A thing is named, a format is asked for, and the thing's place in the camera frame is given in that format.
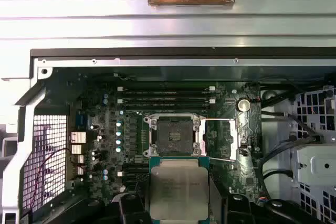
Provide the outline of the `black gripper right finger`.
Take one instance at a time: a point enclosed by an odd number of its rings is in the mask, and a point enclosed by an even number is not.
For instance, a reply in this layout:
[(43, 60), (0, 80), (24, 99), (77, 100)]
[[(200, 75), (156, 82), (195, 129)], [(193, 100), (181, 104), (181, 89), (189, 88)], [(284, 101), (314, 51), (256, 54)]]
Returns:
[(297, 205), (271, 199), (263, 206), (241, 194), (215, 193), (209, 206), (217, 223), (317, 223), (318, 219)]

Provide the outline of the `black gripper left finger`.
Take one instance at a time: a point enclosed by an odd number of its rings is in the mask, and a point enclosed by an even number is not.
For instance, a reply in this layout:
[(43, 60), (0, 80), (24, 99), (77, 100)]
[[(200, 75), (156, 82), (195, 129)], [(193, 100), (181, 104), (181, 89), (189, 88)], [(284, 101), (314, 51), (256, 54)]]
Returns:
[(136, 193), (118, 194), (108, 204), (95, 200), (75, 223), (150, 223), (141, 197)]

